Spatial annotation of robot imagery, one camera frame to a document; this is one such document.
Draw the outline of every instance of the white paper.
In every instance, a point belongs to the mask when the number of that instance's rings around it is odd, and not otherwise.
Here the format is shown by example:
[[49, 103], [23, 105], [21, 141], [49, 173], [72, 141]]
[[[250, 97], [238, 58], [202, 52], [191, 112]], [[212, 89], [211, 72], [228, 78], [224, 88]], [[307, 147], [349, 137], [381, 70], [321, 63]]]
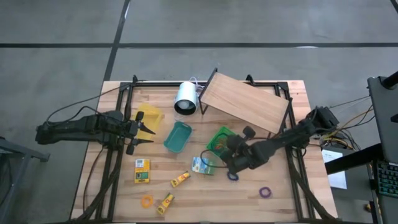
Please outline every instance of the white paper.
[[[324, 162], [329, 162], [340, 158], [343, 156], [343, 153], [340, 152], [333, 152], [329, 150], [322, 150], [322, 157]], [[347, 182], [346, 182], [346, 173], [345, 171], [341, 171], [335, 174], [330, 174], [329, 176], [329, 184], [330, 187], [337, 187], [340, 189], [347, 189]]]

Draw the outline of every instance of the wooden board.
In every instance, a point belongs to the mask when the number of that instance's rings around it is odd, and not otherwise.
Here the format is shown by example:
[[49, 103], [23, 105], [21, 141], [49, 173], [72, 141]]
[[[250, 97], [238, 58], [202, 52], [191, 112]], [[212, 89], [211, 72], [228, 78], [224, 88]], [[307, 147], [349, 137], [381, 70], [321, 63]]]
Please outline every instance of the wooden board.
[[215, 73], [201, 102], [274, 134], [289, 102], [221, 73]]
[[[105, 82], [102, 92], [119, 86], [119, 82]], [[310, 112], [310, 105], [303, 81], [289, 81], [290, 95], [293, 99], [294, 113], [297, 121]], [[192, 157], [199, 156], [208, 141], [221, 126], [227, 126], [235, 133], [241, 133], [249, 123], [234, 116], [209, 108], [205, 115], [199, 111], [182, 119], [193, 128], [193, 134], [180, 154], [174, 154], [163, 146], [163, 141], [173, 128], [175, 118], [174, 97], [177, 87], [135, 88], [132, 98], [133, 114], [141, 103], [150, 103], [163, 111], [160, 128], [156, 130], [155, 143], [142, 144], [136, 147], [133, 156], [123, 155], [120, 173], [118, 196], [114, 210], [114, 222], [296, 222], [293, 194], [284, 150], [278, 150], [267, 164], [255, 170], [246, 169], [239, 173], [239, 181], [227, 179], [225, 169], [217, 169], [213, 176], [197, 174], [190, 171]], [[261, 91], [273, 93], [273, 88], [261, 88]], [[116, 106], [117, 91], [103, 95], [99, 99], [98, 110], [105, 112]], [[253, 127], [257, 136], [267, 136], [268, 132]], [[98, 143], [88, 146], [83, 170], [73, 206], [72, 218], [82, 213], [83, 189], [85, 188], [90, 168], [101, 150]], [[320, 203], [334, 216], [335, 204], [331, 194], [322, 155], [317, 147], [308, 147], [305, 156], [308, 181]], [[91, 176], [87, 191], [86, 205], [98, 193], [101, 184], [106, 150], [102, 153]], [[150, 159], [151, 173], [149, 184], [134, 183], [134, 161]], [[173, 189], [170, 180], [189, 170], [191, 177]], [[258, 194], [260, 187], [272, 189], [270, 199], [262, 199]], [[167, 193], [175, 195], [164, 216], [156, 212], [156, 207]], [[151, 208], [141, 207], [141, 197], [153, 195]], [[302, 207], [306, 210], [303, 194], [300, 196]]]

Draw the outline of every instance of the wooden ramp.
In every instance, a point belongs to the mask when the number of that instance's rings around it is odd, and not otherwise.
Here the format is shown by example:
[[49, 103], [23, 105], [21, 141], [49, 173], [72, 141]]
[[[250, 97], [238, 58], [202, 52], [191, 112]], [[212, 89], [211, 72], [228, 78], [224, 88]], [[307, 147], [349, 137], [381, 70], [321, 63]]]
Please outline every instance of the wooden ramp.
[[215, 73], [201, 102], [278, 133], [289, 101], [221, 73]]

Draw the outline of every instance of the yellow package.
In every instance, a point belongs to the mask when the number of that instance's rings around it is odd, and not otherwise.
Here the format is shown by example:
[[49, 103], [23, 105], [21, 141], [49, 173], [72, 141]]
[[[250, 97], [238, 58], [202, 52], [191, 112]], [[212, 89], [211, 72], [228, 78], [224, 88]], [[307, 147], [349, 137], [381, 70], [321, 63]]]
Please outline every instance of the yellow package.
[[178, 176], [176, 179], [172, 180], [172, 186], [176, 187], [179, 184], [181, 184], [181, 182], [183, 182], [184, 180], [188, 179], [191, 175], [188, 173], [188, 171], [185, 171], [185, 173], [183, 173], [182, 175]]
[[134, 183], [149, 183], [150, 162], [149, 159], [136, 159], [134, 171]]
[[161, 215], [166, 212], [167, 207], [169, 207], [170, 203], [172, 203], [172, 200], [174, 199], [174, 196], [170, 193], [167, 194], [166, 198], [164, 198], [163, 202], [157, 207], [157, 212]]

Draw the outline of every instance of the wooden tabletop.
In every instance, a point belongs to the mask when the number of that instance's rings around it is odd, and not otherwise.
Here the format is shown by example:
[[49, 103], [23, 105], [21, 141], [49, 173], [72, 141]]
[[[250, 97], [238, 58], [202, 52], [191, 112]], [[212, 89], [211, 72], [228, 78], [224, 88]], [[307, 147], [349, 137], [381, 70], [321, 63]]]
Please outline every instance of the wooden tabletop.
[[[296, 120], [300, 121], [310, 112], [304, 82], [301, 80], [287, 82], [290, 95], [293, 98], [294, 115]], [[120, 82], [104, 82], [102, 92], [116, 88], [119, 84]], [[274, 93], [274, 89], [271, 87], [261, 87], [261, 89]], [[181, 153], [172, 153], [164, 147], [163, 142], [172, 130], [175, 119], [180, 118], [174, 112], [174, 98], [177, 90], [177, 87], [134, 88], [133, 114], [141, 103], [148, 103], [161, 109], [164, 115], [159, 129], [154, 130], [156, 132], [153, 137], [154, 143], [137, 146], [133, 156], [123, 155], [114, 222], [297, 221], [285, 150], [278, 150], [268, 163], [257, 169], [246, 169], [239, 172], [239, 181], [237, 182], [228, 180], [226, 169], [216, 169], [214, 175], [203, 175], [192, 172], [190, 169], [192, 157], [199, 156], [206, 149], [206, 145], [220, 127], [226, 126], [235, 133], [241, 134], [243, 128], [249, 123], [209, 107], [204, 115], [197, 111], [194, 115], [181, 120], [193, 129], [189, 142]], [[101, 112], [114, 110], [117, 95], [117, 90], [103, 95], [99, 99], [98, 110]], [[256, 136], [267, 136], [267, 131], [253, 125], [252, 127], [257, 132]], [[83, 189], [93, 161], [100, 150], [101, 146], [98, 143], [89, 143], [72, 218], [78, 217], [82, 213]], [[105, 158], [106, 152], [103, 152], [91, 176], [86, 204], [93, 200], [100, 189]], [[134, 183], [136, 159], [150, 159], [150, 182], [148, 184]], [[312, 192], [328, 212], [336, 217], [335, 203], [320, 149], [315, 146], [307, 147], [304, 161]], [[186, 170], [189, 170], [191, 177], [174, 189], [170, 181]], [[272, 190], [272, 197], [269, 199], [259, 196], [259, 189], [265, 186]], [[175, 199], [165, 214], [159, 215], [156, 208], [169, 192], [175, 196]], [[302, 207], [306, 210], [303, 193], [300, 193]], [[141, 207], [143, 195], [154, 197], [153, 206]]]

